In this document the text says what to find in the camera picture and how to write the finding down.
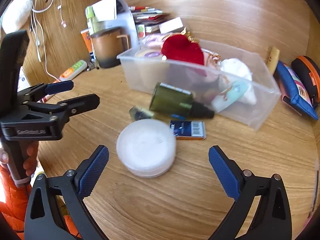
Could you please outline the person's left hand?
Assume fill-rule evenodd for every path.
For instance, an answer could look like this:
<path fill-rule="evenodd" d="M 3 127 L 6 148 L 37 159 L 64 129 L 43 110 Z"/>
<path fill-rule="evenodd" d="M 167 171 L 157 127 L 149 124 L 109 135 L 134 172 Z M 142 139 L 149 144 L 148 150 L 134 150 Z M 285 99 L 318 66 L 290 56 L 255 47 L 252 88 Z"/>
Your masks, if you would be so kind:
<path fill-rule="evenodd" d="M 39 149 L 39 142 L 32 141 L 27 147 L 28 158 L 23 163 L 23 168 L 25 169 L 26 175 L 31 176 L 37 168 L 37 154 Z M 9 155 L 3 147 L 1 147 L 1 167 L 8 170 L 7 164 L 9 163 Z"/>

